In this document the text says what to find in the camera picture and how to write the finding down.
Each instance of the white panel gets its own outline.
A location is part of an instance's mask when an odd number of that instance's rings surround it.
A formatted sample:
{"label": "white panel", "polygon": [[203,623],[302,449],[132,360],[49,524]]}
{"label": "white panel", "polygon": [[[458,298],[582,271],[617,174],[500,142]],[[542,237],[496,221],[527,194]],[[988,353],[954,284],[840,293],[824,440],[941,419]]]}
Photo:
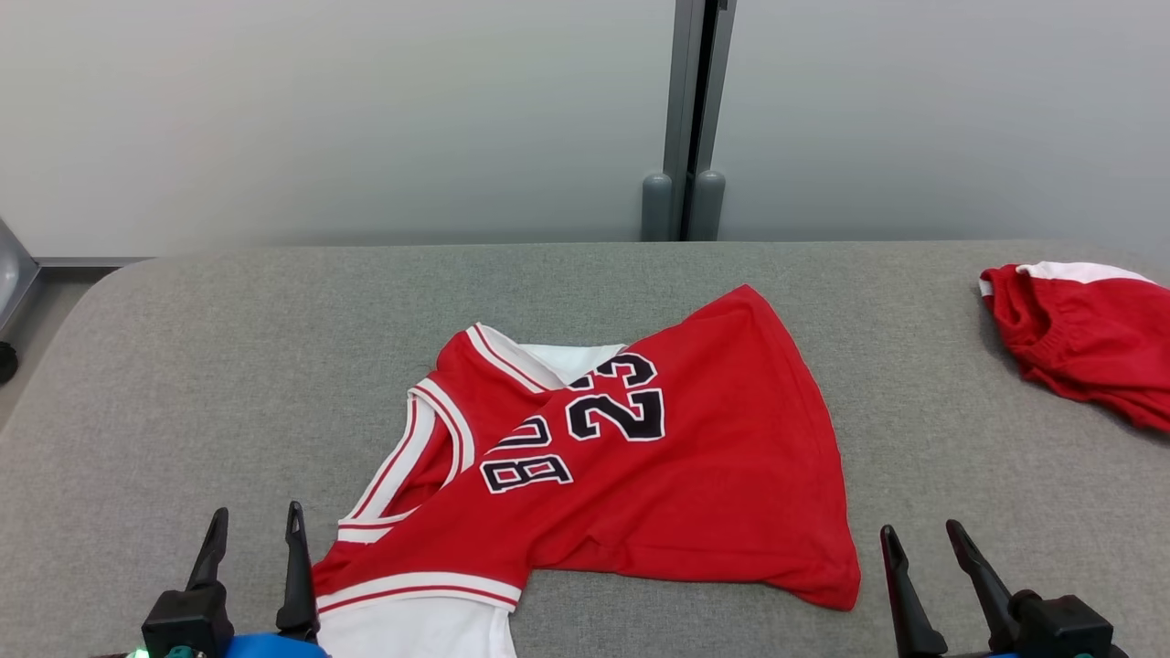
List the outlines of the white panel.
{"label": "white panel", "polygon": [[2,0],[34,256],[633,240],[673,0]]}
{"label": "white panel", "polygon": [[1170,249],[1164,0],[741,0],[721,239]]}

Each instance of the gray table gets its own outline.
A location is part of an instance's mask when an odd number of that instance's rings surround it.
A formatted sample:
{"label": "gray table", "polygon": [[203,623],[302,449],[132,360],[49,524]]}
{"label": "gray table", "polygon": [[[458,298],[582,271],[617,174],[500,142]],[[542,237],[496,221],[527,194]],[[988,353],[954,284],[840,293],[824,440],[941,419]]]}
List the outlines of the gray table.
{"label": "gray table", "polygon": [[1019,381],[975,281],[1038,260],[1170,281],[1047,242],[303,248],[129,267],[81,301],[0,434],[0,656],[136,645],[221,505],[229,611],[241,632],[270,629],[289,499],[319,557],[450,335],[483,321],[525,342],[632,342],[743,282],[772,302],[833,414],[856,609],[537,573],[512,619],[522,658],[893,656],[887,522],[936,628],[973,651],[986,631],[948,518],[1012,589],[1078,594],[1130,656],[1163,654],[1170,441]]}

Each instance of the red fabric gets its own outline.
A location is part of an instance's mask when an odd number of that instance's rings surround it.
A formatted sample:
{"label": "red fabric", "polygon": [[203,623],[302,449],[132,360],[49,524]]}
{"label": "red fabric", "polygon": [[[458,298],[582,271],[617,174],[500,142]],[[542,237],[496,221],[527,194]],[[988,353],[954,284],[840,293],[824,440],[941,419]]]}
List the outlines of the red fabric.
{"label": "red fabric", "polygon": [[[631,365],[636,358],[652,376]],[[559,568],[762,581],[852,609],[860,568],[837,440],[820,391],[768,302],[741,287],[608,363],[546,393],[537,416],[548,445],[482,454],[392,533],[347,556],[344,569],[318,574],[318,595],[411,573],[522,589],[532,569]],[[628,424],[635,436],[597,411],[573,425],[580,400],[603,396],[642,421]],[[658,399],[661,432],[652,421]],[[512,434],[538,437],[536,427]],[[548,479],[552,464],[534,466],[522,486],[507,465],[498,480],[488,477],[493,464],[534,458],[559,460],[571,480]]]}
{"label": "red fabric", "polygon": [[980,279],[1024,379],[1170,431],[1170,290],[1133,277],[1038,277],[1016,265]]}

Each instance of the clothing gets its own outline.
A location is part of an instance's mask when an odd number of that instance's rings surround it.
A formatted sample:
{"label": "clothing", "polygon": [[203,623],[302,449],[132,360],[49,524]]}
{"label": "clothing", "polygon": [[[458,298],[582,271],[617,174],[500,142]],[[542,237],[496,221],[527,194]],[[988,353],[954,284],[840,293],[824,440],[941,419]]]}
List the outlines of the clothing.
{"label": "clothing", "polygon": [[1006,265],[979,286],[1024,379],[1170,432],[1170,290],[1090,262]]}
{"label": "clothing", "polygon": [[511,658],[508,614],[537,568],[758,581],[854,605],[828,412],[755,290],[560,381],[393,532],[315,570],[335,658]]}

